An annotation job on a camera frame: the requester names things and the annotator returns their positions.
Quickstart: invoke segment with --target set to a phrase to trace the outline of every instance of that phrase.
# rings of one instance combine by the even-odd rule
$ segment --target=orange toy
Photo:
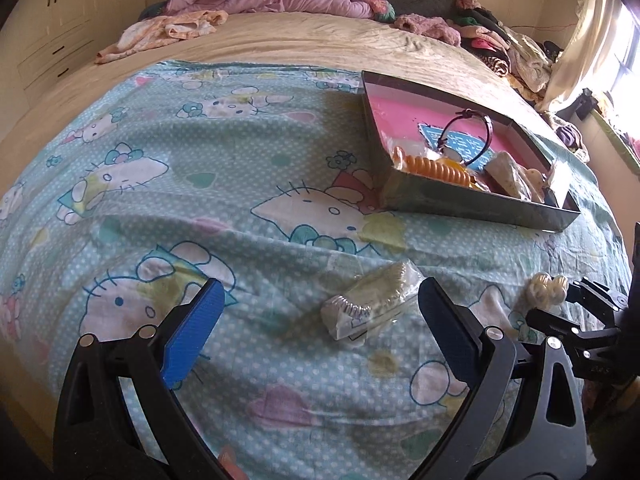
[[[428,178],[434,178],[449,184],[458,186],[474,187],[471,175],[464,166],[450,160],[450,158],[440,158],[431,160],[424,156],[405,155],[404,150],[398,146],[394,149],[393,160],[396,167],[407,173],[413,173]]]
[[[459,186],[471,186],[471,175],[464,168],[457,168],[458,164],[452,160],[441,162],[440,160],[431,160],[423,156],[409,155],[405,159],[406,170],[409,173],[435,178],[450,184],[458,184]]]

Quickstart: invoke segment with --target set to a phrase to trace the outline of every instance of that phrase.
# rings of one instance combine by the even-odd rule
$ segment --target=pink blanket
[[[95,62],[108,63],[143,50],[192,40],[216,31],[214,25],[226,22],[224,11],[199,10],[179,16],[158,16],[131,25],[120,41],[98,52]]]
[[[373,19],[374,13],[365,2],[351,0],[169,0],[165,13],[175,16],[194,10],[240,12],[312,12],[347,18]]]

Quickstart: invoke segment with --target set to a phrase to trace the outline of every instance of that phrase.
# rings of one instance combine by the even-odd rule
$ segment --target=plastic wrapper
[[[527,170],[507,152],[498,152],[484,165],[484,170],[512,198],[544,203],[545,179],[535,169]]]
[[[366,274],[348,290],[322,304],[320,315],[335,340],[361,340],[367,332],[417,306],[424,276],[405,260]]]
[[[552,278],[546,272],[534,274],[527,285],[527,296],[532,306],[550,311],[566,300],[569,280],[565,276]]]

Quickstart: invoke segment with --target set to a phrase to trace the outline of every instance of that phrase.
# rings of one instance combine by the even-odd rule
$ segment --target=window
[[[598,86],[609,90],[619,120],[616,126],[631,137],[640,138],[640,124],[634,109],[640,98],[640,30],[631,13],[622,7],[612,53],[598,71]]]

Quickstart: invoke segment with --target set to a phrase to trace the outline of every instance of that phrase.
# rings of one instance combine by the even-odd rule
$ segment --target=floral pillow
[[[396,12],[387,0],[351,0],[369,4],[374,12],[374,19],[381,23],[393,23],[396,20]]]

